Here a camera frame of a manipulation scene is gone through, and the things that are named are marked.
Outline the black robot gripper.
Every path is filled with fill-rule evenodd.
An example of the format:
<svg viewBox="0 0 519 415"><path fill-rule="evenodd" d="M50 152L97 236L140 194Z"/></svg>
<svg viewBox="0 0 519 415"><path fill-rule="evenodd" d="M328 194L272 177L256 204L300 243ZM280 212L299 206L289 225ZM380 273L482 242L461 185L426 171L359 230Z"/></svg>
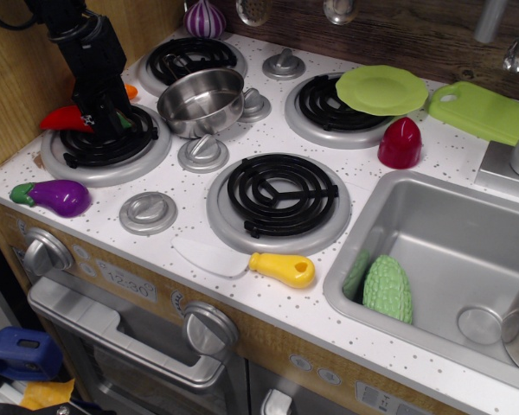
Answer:
<svg viewBox="0 0 519 415"><path fill-rule="evenodd" d="M73 100L87 124L97 137L122 137L118 112L131 112L121 80L126 56L109 18L84 1L35 1L34 13L75 78Z"/></svg>

